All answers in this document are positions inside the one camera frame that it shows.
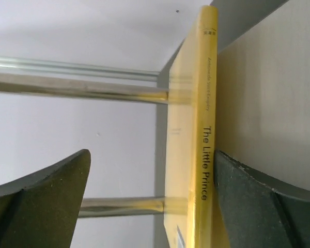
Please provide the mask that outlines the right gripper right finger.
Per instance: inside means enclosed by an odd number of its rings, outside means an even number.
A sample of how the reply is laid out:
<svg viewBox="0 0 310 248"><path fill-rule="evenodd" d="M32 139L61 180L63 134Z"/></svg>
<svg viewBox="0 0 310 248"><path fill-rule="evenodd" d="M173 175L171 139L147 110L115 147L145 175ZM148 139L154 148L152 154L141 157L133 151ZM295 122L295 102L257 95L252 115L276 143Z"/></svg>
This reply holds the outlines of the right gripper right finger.
<svg viewBox="0 0 310 248"><path fill-rule="evenodd" d="M231 247L310 247L310 191L216 151L214 183Z"/></svg>

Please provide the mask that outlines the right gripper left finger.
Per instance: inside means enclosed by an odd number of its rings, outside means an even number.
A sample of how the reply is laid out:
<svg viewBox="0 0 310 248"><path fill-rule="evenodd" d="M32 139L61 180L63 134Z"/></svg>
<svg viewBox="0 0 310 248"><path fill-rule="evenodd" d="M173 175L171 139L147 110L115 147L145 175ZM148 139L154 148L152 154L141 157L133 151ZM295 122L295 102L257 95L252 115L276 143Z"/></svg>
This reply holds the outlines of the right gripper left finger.
<svg viewBox="0 0 310 248"><path fill-rule="evenodd" d="M70 247L90 165L82 149L0 185L0 247Z"/></svg>

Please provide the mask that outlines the yellow Little Prince book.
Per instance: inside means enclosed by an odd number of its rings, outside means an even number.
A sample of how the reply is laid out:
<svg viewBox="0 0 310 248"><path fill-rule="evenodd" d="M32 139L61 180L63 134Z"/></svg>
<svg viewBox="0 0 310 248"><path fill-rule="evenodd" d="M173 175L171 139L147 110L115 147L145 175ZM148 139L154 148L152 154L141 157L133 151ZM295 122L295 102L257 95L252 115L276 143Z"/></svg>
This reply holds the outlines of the yellow Little Prince book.
<svg viewBox="0 0 310 248"><path fill-rule="evenodd" d="M202 6L169 71L164 227L170 247L229 247L213 181L218 11Z"/></svg>

